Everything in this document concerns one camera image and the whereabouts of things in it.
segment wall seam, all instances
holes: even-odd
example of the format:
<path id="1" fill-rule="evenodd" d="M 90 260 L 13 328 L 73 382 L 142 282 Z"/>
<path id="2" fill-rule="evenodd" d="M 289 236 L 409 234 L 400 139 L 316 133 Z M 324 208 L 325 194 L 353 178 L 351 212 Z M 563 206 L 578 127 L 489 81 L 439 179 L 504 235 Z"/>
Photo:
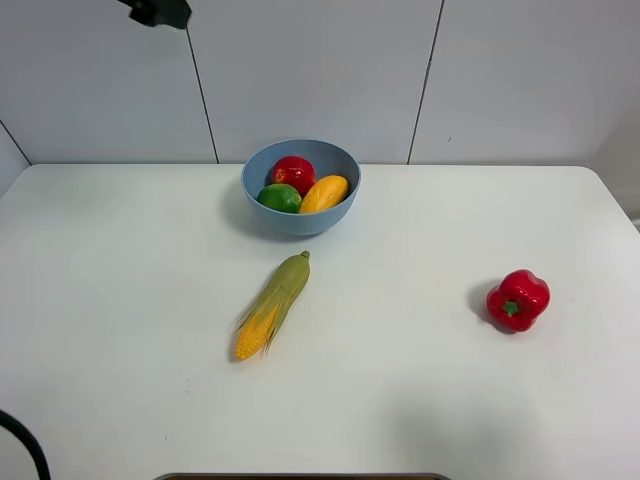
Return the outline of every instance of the wall seam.
<path id="1" fill-rule="evenodd" d="M 211 146 L 213 147 L 213 154 L 216 157 L 216 163 L 220 164 L 218 158 L 218 149 L 216 148 L 216 141 L 213 139 L 213 130 L 211 129 L 211 120 L 209 120 L 209 110 L 207 109 L 207 101 L 204 98 L 204 91 L 202 90 L 202 82 L 200 81 L 200 72 L 198 70 L 198 63 L 196 62 L 196 55 L 193 52 L 193 43 L 191 43 L 191 34 L 189 33 L 189 27 L 186 28 L 187 40 L 189 41 L 189 50 L 191 51 L 191 59 L 193 60 L 193 68 L 196 72 L 196 79 L 198 80 L 198 88 L 200 89 L 200 98 L 202 99 L 202 107 L 204 108 L 204 116 L 207 120 L 207 128 L 209 129 L 209 136 L 211 137 Z"/>
<path id="2" fill-rule="evenodd" d="M 27 157 L 24 153 L 24 150 L 22 150 L 22 148 L 20 147 L 20 145 L 18 144 L 18 142 L 16 142 L 16 139 L 13 137 L 13 135 L 11 135 L 11 132 L 9 131 L 9 129 L 7 128 L 7 126 L 4 124 L 4 122 L 0 119 L 0 125 L 2 126 L 2 128 L 4 128 L 4 131 L 7 132 L 7 135 L 9 136 L 9 138 L 11 139 L 11 141 L 13 142 L 13 144 L 16 146 L 16 148 L 18 149 L 18 151 L 22 154 L 22 156 L 24 157 L 24 159 L 27 161 L 27 163 L 29 164 L 30 167 L 33 166 L 33 163 L 31 163 L 31 160 L 29 160 L 29 157 Z"/>
<path id="3" fill-rule="evenodd" d="M 422 112 L 422 103 L 424 102 L 424 93 L 427 90 L 427 82 L 429 81 L 429 74 L 431 73 L 431 62 L 433 61 L 433 52 L 436 50 L 436 41 L 438 39 L 438 33 L 440 31 L 440 21 L 442 20 L 442 12 L 444 11 L 444 2 L 440 3 L 440 11 L 438 12 L 438 21 L 436 22 L 436 29 L 433 33 L 433 42 L 431 42 L 431 51 L 429 52 L 429 61 L 427 62 L 427 69 L 424 74 L 424 82 L 422 84 L 422 93 L 420 94 L 420 102 L 418 103 L 418 114 L 416 115 L 416 123 L 413 126 L 413 135 L 411 135 L 411 145 L 409 146 L 409 156 L 407 157 L 407 165 L 411 163 L 411 155 L 413 154 L 413 144 L 416 141 L 416 133 L 418 132 L 418 123 L 420 123 L 420 113 Z"/>

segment pepper stem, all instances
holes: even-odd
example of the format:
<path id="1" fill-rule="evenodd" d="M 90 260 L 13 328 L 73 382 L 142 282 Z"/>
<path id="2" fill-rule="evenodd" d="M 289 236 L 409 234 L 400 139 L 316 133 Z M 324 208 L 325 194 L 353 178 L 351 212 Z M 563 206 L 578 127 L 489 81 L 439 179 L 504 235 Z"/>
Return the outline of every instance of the pepper stem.
<path id="1" fill-rule="evenodd" d="M 511 318 L 516 313 L 518 313 L 520 309 L 518 308 L 518 304 L 516 302 L 504 302 L 504 305 L 502 306 L 502 310 L 504 310 L 509 316 L 509 318 Z"/>

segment white wall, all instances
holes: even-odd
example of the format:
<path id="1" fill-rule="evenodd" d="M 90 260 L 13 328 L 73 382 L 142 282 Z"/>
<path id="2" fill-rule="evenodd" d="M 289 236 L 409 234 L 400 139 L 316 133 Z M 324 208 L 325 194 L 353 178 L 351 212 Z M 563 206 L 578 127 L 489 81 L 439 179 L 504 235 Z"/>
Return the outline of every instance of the white wall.
<path id="1" fill-rule="evenodd" d="M 291 137 L 407 161 L 441 0 L 190 3 L 221 161 Z M 216 160 L 186 33 L 127 15 L 0 5 L 0 118 L 32 162 Z M 639 24 L 638 0 L 445 0 L 411 162 L 594 165 L 640 211 Z"/>
<path id="2" fill-rule="evenodd" d="M 29 164 L 0 123 L 0 197 Z"/>
<path id="3" fill-rule="evenodd" d="M 32 162 L 215 162 L 186 33 L 128 12 L 0 4 L 0 118 Z"/>
<path id="4" fill-rule="evenodd" d="M 638 0 L 446 0 L 411 162 L 590 158 L 640 101 L 638 25 Z"/>
<path id="5" fill-rule="evenodd" d="M 406 163 L 440 0 L 192 0 L 221 162 L 286 138 Z"/>

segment black cable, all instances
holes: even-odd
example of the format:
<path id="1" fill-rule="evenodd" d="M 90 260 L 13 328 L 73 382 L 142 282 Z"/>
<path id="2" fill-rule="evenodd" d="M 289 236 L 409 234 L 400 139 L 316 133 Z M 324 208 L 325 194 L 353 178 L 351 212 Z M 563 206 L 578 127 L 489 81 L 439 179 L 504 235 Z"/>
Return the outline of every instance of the black cable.
<path id="1" fill-rule="evenodd" d="M 38 478 L 40 480 L 51 480 L 49 466 L 47 465 L 47 459 L 44 457 L 44 452 L 42 451 L 42 448 L 40 448 L 40 444 L 36 440 L 36 437 L 27 430 L 27 427 L 2 410 L 0 410 L 0 427 L 4 427 L 11 432 L 18 440 L 20 440 L 20 442 L 22 442 L 27 451 L 31 454 L 33 463 L 36 464 Z"/>

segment yellow mango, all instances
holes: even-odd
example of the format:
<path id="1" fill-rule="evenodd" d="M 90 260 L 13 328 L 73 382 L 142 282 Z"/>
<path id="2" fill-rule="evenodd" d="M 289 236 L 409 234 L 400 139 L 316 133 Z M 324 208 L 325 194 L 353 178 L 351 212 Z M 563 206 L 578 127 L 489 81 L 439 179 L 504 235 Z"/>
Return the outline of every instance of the yellow mango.
<path id="1" fill-rule="evenodd" d="M 321 212 L 335 207 L 349 192 L 349 183 L 339 175 L 329 175 L 318 180 L 302 199 L 298 213 Z"/>

